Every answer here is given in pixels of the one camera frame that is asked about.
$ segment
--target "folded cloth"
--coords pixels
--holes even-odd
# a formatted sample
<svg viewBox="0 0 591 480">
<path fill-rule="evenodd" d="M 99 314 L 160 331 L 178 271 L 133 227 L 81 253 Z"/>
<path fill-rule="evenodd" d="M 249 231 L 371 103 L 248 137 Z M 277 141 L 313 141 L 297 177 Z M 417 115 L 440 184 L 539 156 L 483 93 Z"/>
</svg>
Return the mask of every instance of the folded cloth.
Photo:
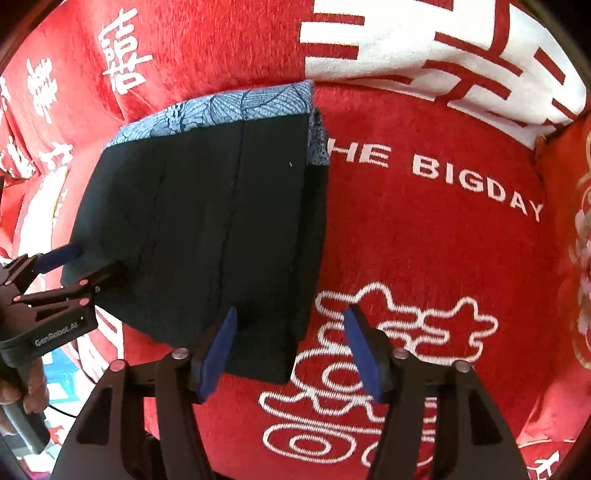
<svg viewBox="0 0 591 480">
<path fill-rule="evenodd" d="M 188 100 L 123 127 L 76 215 L 82 257 L 64 285 L 113 260 L 97 305 L 158 342 L 191 346 L 230 306 L 226 371 L 285 383 L 303 338 L 325 230 L 327 135 L 313 85 Z"/>
</svg>

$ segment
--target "blue patterned fabric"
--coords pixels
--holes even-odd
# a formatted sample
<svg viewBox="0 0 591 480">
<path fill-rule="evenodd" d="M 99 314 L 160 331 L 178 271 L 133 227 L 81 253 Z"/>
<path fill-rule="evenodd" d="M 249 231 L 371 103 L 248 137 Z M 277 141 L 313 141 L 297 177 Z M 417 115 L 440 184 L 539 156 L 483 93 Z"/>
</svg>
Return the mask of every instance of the blue patterned fabric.
<svg viewBox="0 0 591 480">
<path fill-rule="evenodd" d="M 216 93 L 175 103 L 159 113 L 122 127 L 105 149 L 143 138 L 166 137 L 193 128 L 276 116 L 310 114 L 308 165 L 328 165 L 327 133 L 313 106 L 311 81 L 277 87 Z"/>
</svg>

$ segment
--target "blue plastic object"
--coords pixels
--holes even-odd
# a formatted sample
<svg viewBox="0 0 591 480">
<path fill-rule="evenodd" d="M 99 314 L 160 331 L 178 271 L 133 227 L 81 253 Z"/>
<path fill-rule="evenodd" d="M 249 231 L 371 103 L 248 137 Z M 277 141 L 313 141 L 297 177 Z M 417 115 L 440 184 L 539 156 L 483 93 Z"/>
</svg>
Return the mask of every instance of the blue plastic object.
<svg viewBox="0 0 591 480">
<path fill-rule="evenodd" d="M 40 274 L 49 273 L 74 261 L 80 256 L 82 249 L 78 245 L 68 244 L 41 255 L 35 260 L 33 268 Z"/>
<path fill-rule="evenodd" d="M 61 349 L 52 351 L 51 356 L 53 357 L 53 362 L 44 365 L 47 384 L 59 384 L 64 392 L 66 392 L 67 397 L 50 398 L 49 403 L 53 405 L 80 400 L 76 393 L 76 382 L 74 380 L 74 373 L 79 370 L 78 367 L 75 366 L 72 360 Z"/>
<path fill-rule="evenodd" d="M 199 385 L 197 396 L 202 403 L 207 400 L 209 395 L 216 391 L 219 378 L 226 366 L 226 359 L 230 353 L 237 328 L 238 315 L 236 314 L 236 309 L 231 307 L 201 365 L 199 375 L 201 384 Z"/>
<path fill-rule="evenodd" d="M 345 337 L 353 353 L 363 389 L 376 400 L 381 398 L 384 392 L 380 385 L 378 363 L 351 308 L 345 310 Z"/>
</svg>

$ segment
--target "black fabric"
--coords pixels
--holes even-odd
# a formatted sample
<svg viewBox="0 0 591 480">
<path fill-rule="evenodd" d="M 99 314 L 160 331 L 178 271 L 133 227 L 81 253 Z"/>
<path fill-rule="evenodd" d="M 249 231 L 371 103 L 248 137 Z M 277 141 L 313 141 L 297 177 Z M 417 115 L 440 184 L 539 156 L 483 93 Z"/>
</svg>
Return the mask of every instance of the black fabric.
<svg viewBox="0 0 591 480">
<path fill-rule="evenodd" d="M 113 260 L 122 287 L 96 303 L 171 346 L 192 346 L 229 306 L 226 371 L 289 380 L 322 257 L 327 167 L 307 166 L 309 115 L 147 138 L 105 150 L 80 204 L 70 284 Z"/>
</svg>

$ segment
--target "black cable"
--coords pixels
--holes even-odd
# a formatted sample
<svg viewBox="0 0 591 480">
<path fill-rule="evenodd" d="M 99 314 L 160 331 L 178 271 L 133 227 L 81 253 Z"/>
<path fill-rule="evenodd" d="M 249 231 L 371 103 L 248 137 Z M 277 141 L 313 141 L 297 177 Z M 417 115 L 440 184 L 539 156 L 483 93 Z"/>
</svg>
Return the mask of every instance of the black cable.
<svg viewBox="0 0 591 480">
<path fill-rule="evenodd" d="M 63 410 L 60 410 L 59 408 L 55 408 L 53 405 L 49 405 L 49 408 L 51 408 L 52 410 L 55 410 L 58 413 L 61 413 L 62 415 L 65 415 L 66 417 L 70 417 L 73 419 L 77 419 L 78 415 L 72 415 L 71 413 L 65 412 Z"/>
</svg>

